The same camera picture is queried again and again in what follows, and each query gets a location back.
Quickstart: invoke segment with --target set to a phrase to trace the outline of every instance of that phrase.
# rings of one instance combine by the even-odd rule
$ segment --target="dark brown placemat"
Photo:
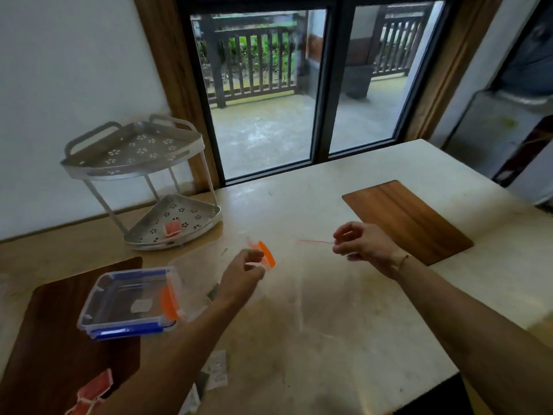
[[[140,337],[95,341],[77,319],[96,279],[142,268],[135,257],[38,287],[31,297],[4,377],[0,414],[63,415],[81,386],[111,368],[114,388],[140,367]]]
[[[399,247],[425,265],[474,246],[397,180],[343,195],[342,199],[361,221],[380,226]]]

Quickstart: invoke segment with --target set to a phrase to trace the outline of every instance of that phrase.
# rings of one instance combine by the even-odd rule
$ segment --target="marble tabletop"
[[[551,313],[553,218],[417,140],[220,189],[223,224],[173,250],[132,251],[108,218],[0,244],[0,371],[37,286],[137,255],[145,267],[167,265],[184,253],[206,254],[204,244],[231,256],[248,233],[277,265],[260,286],[264,297],[217,344],[227,350],[229,385],[207,393],[199,413],[397,409],[455,366],[393,281],[328,245],[298,243],[331,240],[336,227],[356,220],[343,194],[396,179],[475,243],[435,271],[523,328]],[[146,210],[122,220],[130,225]],[[225,263],[205,260],[205,272]],[[143,337],[142,364],[162,358],[175,335]]]

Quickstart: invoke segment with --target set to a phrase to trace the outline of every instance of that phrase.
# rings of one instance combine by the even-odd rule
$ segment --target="wooden railing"
[[[409,73],[432,6],[433,3],[388,6],[373,77]]]
[[[305,17],[285,12],[192,18],[210,103],[294,90],[305,53]]]

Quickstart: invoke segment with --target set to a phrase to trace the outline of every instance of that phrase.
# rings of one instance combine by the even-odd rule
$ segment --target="wooden window trim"
[[[502,1],[463,0],[444,37],[436,65],[414,106],[404,141],[432,136]],[[202,133],[211,179],[218,187],[215,160],[176,0],[135,0],[135,5],[171,113],[175,118],[191,121]],[[189,164],[197,191],[207,190],[200,157],[190,159]]]

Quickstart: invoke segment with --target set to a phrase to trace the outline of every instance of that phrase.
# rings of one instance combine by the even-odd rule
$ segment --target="concrete floor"
[[[403,105],[406,77],[370,83],[367,98],[342,95],[330,152],[391,138]],[[212,109],[225,178],[309,158],[315,100],[287,95]]]

